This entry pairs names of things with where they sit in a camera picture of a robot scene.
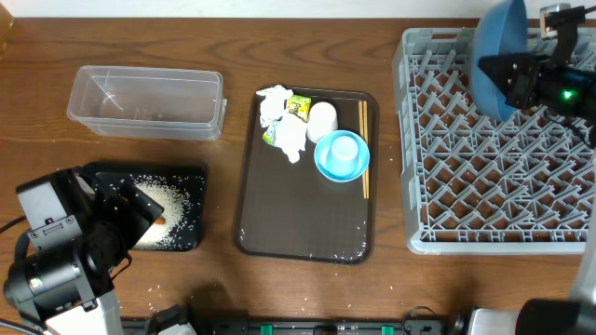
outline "yellow-green package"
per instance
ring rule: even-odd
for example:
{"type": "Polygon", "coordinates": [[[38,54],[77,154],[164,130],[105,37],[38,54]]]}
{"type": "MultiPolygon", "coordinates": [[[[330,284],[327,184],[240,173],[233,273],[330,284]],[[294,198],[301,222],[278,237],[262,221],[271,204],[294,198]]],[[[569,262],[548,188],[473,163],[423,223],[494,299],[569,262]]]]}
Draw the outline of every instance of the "yellow-green package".
{"type": "Polygon", "coordinates": [[[288,112],[291,114],[294,114],[307,122],[310,101],[310,98],[293,95],[286,100],[286,109],[288,109],[288,112]]]}
{"type": "Polygon", "coordinates": [[[271,125],[269,125],[267,131],[263,134],[263,140],[269,145],[276,146],[276,131],[278,130],[278,124],[279,121],[273,121],[271,125]]]}

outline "blue plastic cup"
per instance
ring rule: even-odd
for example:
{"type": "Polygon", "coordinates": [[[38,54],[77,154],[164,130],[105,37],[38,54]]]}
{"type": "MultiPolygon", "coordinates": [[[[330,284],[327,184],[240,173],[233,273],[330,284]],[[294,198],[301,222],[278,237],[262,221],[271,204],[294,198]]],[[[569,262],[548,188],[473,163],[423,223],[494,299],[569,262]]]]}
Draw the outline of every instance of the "blue plastic cup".
{"type": "Polygon", "coordinates": [[[358,144],[350,136],[340,136],[327,154],[326,169],[337,177],[345,177],[358,165],[358,144]]]}

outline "brown tray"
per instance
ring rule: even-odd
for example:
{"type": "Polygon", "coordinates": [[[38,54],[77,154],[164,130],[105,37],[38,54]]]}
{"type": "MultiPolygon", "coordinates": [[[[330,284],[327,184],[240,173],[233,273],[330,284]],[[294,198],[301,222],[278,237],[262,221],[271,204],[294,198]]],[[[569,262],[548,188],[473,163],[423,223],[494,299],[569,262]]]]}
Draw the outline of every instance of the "brown tray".
{"type": "Polygon", "coordinates": [[[305,261],[357,264],[373,249],[378,143],[378,104],[366,94],[292,88],[294,94],[327,101],[337,109],[339,129],[359,133],[359,101],[368,103],[371,151],[370,196],[364,198],[362,177],[347,183],[327,180],[314,161],[315,144],[306,139],[300,161],[291,164],[279,149],[262,139],[254,96],[243,180],[235,219],[234,241],[249,255],[305,261]]]}

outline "wood grain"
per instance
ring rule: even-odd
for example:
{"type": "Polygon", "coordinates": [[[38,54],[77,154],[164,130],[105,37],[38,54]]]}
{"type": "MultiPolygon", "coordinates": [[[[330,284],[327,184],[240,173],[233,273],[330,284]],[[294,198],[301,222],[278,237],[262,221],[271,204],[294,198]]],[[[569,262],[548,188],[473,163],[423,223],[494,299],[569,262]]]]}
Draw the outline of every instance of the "wood grain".
{"type": "MultiPolygon", "coordinates": [[[[399,318],[416,305],[448,314],[477,304],[519,309],[564,298],[579,257],[418,256],[405,244],[400,127],[390,62],[411,27],[473,27],[475,20],[16,20],[0,61],[0,221],[19,215],[20,183],[97,160],[209,167],[201,246],[132,252],[115,281],[122,315],[148,316],[190,301],[252,316],[399,318]],[[88,64],[218,71],[228,108],[218,141],[99,137],[66,117],[79,67],[88,64]],[[380,104],[379,185],[372,256],[358,266],[255,258],[232,243],[248,112],[270,84],[364,91],[380,104]]],[[[0,235],[0,282],[26,223],[0,235]]],[[[0,300],[0,315],[18,321],[0,300]]]]}
{"type": "Polygon", "coordinates": [[[7,9],[0,4],[0,60],[7,49],[7,40],[12,27],[13,18],[7,9]]]}

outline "plastic dish rack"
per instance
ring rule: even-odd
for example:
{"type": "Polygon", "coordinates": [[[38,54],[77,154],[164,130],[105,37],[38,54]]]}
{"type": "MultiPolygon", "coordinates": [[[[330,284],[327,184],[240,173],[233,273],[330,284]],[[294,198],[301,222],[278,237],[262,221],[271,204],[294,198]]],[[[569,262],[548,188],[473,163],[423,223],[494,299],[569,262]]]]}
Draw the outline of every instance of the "plastic dish rack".
{"type": "MultiPolygon", "coordinates": [[[[572,63],[594,71],[596,29],[572,63]]],[[[529,31],[531,52],[555,41],[529,31]]],[[[418,254],[575,254],[594,196],[592,150],[571,130],[517,111],[483,116],[467,93],[474,29],[410,29],[392,61],[408,248],[418,254]]],[[[574,125],[587,133],[583,120],[574,125]]]]}

